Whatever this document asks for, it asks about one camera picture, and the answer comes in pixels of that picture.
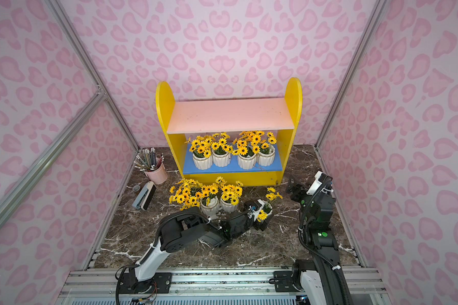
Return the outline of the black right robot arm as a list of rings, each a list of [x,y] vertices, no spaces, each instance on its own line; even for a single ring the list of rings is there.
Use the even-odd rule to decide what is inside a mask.
[[[340,263],[338,243],[330,228],[336,199],[332,178],[324,176],[311,187],[289,178],[286,192],[300,204],[298,240],[312,256],[297,259],[290,271],[275,271],[269,280],[276,292],[301,292],[298,304],[352,304]]]

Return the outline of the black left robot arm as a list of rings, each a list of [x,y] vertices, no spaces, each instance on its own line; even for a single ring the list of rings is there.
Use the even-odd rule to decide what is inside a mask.
[[[197,240],[213,248],[226,247],[252,227],[264,230],[267,217],[262,200],[244,204],[243,212],[232,212],[221,221],[214,221],[192,207],[164,217],[155,233],[154,242],[136,264],[126,265],[116,275],[115,303],[122,294],[166,294],[170,290],[172,274],[159,273],[160,265],[170,254],[183,250]]]

